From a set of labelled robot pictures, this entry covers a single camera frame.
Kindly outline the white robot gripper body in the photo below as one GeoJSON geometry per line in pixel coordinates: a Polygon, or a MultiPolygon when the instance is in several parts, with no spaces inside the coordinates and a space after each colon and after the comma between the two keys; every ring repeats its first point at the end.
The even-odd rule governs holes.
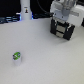
{"type": "Polygon", "coordinates": [[[50,12],[56,21],[80,26],[84,19],[84,6],[78,0],[54,0],[50,12]]]}

